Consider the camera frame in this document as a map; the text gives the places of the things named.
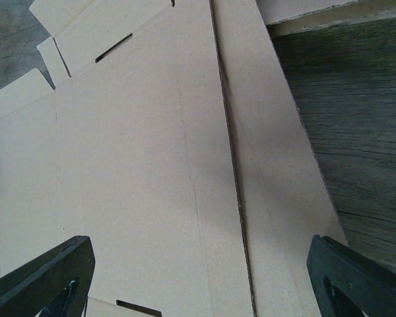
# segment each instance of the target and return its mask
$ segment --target rectangular slot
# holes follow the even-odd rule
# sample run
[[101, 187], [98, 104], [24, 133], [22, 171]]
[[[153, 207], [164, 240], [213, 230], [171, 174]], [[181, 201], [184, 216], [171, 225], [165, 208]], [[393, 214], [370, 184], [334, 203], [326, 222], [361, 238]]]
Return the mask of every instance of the rectangular slot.
[[130, 33], [130, 35], [122, 38], [118, 43], [114, 44], [111, 48], [109, 48], [108, 50], [106, 50], [103, 54], [101, 54], [100, 56], [98, 56], [95, 59], [95, 62], [98, 63], [99, 61], [101, 61], [102, 59], [104, 59], [107, 55], [109, 55], [110, 53], [112, 53], [114, 50], [116, 50], [118, 47], [120, 47], [120, 45], [122, 45], [123, 43], [127, 42], [128, 40], [130, 40], [132, 38], [132, 33]]
[[141, 313], [149, 315], [149, 316], [154, 316], [154, 317], [162, 317], [163, 316], [162, 313], [159, 312], [158, 310], [131, 304], [130, 302], [124, 302], [119, 299], [116, 300], [116, 305], [130, 309], [130, 310], [134, 310], [135, 312], [141, 312]]

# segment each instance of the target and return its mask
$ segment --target cardboard flap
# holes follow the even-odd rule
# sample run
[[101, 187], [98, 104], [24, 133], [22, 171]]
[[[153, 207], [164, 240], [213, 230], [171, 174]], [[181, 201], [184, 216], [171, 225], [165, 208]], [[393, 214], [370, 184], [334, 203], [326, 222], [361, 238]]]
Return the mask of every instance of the cardboard flap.
[[22, 77], [0, 89], [0, 118], [53, 91], [38, 69], [27, 72]]
[[55, 86], [69, 78], [66, 66], [61, 59], [59, 50], [51, 36], [41, 44], [38, 44], [37, 49], [46, 64], [47, 70], [50, 73], [50, 77]]
[[0, 118], [1, 276], [64, 241], [56, 145], [54, 93]]
[[170, 0], [95, 0], [55, 38], [70, 74], [93, 64], [166, 7]]
[[99, 259], [90, 295], [253, 316], [211, 8], [160, 14], [56, 88], [67, 209]]
[[93, 0], [34, 0], [29, 9], [55, 38], [92, 2]]

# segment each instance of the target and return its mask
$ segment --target wooden floor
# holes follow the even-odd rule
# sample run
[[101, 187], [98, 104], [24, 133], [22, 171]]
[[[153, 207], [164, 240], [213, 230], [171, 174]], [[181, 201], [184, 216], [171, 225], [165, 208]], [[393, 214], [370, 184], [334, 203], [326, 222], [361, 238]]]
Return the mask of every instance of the wooden floor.
[[[0, 88], [39, 68], [32, 0], [0, 0]], [[396, 272], [396, 19], [275, 39], [350, 245]]]
[[48, 36], [28, 10], [33, 0], [0, 0], [0, 88], [38, 68], [51, 81], [36, 46]]

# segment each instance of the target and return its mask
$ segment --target gray wood grain floor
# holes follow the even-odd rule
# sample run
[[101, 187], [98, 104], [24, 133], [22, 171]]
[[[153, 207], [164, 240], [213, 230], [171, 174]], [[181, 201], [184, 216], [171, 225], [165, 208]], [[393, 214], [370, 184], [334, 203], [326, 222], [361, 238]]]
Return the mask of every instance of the gray wood grain floor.
[[48, 32], [28, 10], [33, 0], [0, 0], [0, 88], [38, 68], [51, 82], [36, 46]]
[[350, 246], [396, 272], [396, 18], [274, 43]]

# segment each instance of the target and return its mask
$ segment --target beige cardboard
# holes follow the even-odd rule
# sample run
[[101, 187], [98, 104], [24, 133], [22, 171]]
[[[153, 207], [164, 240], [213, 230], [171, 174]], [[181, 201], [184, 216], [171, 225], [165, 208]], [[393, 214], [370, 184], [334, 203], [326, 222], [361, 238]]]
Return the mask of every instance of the beige cardboard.
[[357, 0], [257, 0], [257, 4], [264, 23], [275, 24], [353, 1]]
[[63, 187], [97, 259], [90, 296], [253, 316], [209, 2], [155, 21], [56, 90]]
[[37, 49], [47, 66], [47, 70], [55, 86], [69, 78], [65, 64], [51, 36], [44, 42], [38, 44]]
[[34, 0], [29, 9], [55, 38], [92, 2], [93, 0]]
[[255, 2], [213, 5], [258, 316], [319, 316], [311, 239], [344, 234]]
[[2, 276], [63, 242], [54, 98], [0, 118]]
[[38, 69], [33, 69], [0, 89], [0, 118], [53, 92]]
[[88, 298], [88, 306], [86, 307], [86, 317], [149, 317], [148, 314], [135, 312], [116, 305]]
[[170, 0], [95, 0], [55, 38], [69, 73], [91, 66], [97, 57], [170, 6]]

